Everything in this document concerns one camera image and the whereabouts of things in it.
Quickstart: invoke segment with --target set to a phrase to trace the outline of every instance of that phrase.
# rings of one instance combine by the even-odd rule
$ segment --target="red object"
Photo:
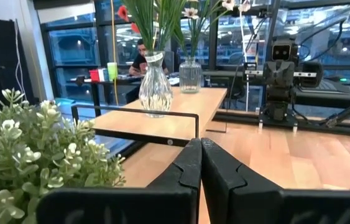
[[[126,22],[129,22],[129,18],[128,18],[128,16],[127,16],[127,9],[126,9],[125,6],[119,7],[117,13],[118,13],[118,16],[119,16],[121,19],[125,20]]]
[[[140,34],[140,30],[139,30],[139,28],[137,27],[136,23],[133,22],[133,23],[131,24],[131,29],[133,30],[133,32]]]
[[[96,70],[89,70],[89,74],[90,74],[90,78],[92,80],[92,82],[100,82],[99,79],[99,71]]]

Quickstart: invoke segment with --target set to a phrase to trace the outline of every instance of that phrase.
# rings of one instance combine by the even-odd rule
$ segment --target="wooden tabletop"
[[[227,92],[225,88],[202,88],[196,94],[180,93],[179,87],[172,87],[172,90],[173,101],[170,111],[197,114],[200,119],[200,135],[212,120]],[[139,100],[123,108],[143,109]],[[150,118],[144,113],[110,111],[98,116],[93,128],[182,140],[195,138],[195,119],[180,116]]]

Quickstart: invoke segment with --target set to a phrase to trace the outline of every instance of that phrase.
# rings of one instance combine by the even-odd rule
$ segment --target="green plant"
[[[234,0],[217,1],[212,7],[210,7],[210,0],[206,0],[204,3],[200,3],[198,0],[188,0],[188,2],[190,3],[190,8],[185,8],[185,10],[182,13],[183,16],[188,18],[188,28],[191,34],[190,55],[188,55],[188,51],[185,48],[185,38],[180,28],[180,25],[177,25],[175,28],[175,38],[185,55],[187,55],[187,57],[189,58],[192,58],[195,56],[201,31],[205,33],[210,28],[211,24],[214,24],[219,19],[219,17],[221,17],[227,12],[224,11],[220,15],[217,14],[217,12],[222,8],[222,6],[225,7],[227,10],[232,10],[234,6]],[[212,15],[215,15],[214,19],[212,21],[207,22],[207,19],[209,19]]]
[[[153,51],[156,26],[159,25],[158,50],[163,50],[179,23],[182,10],[187,0],[122,0],[132,20],[139,28],[144,45]]]
[[[59,187],[114,187],[125,183],[120,155],[93,140],[91,121],[63,119],[57,105],[21,101],[3,90],[0,111],[0,223],[36,223],[39,200]]]

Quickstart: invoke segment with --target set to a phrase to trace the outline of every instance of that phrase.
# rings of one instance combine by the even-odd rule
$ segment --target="vase water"
[[[147,72],[140,85],[139,99],[145,110],[169,111],[173,100],[172,88],[162,69],[163,51],[146,52]],[[163,115],[147,114],[151,118]]]
[[[188,57],[179,66],[180,91],[182,93],[198,93],[201,88],[201,64],[194,57]]]

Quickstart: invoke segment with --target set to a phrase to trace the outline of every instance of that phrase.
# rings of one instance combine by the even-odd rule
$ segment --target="wooden table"
[[[95,119],[96,134],[136,141],[185,146],[190,139],[201,136],[223,101],[227,89],[202,88],[196,94],[182,94],[179,87],[172,87],[173,101],[170,112],[198,115],[195,118],[168,116],[150,118],[144,113],[110,111]],[[118,110],[142,110],[139,100]]]

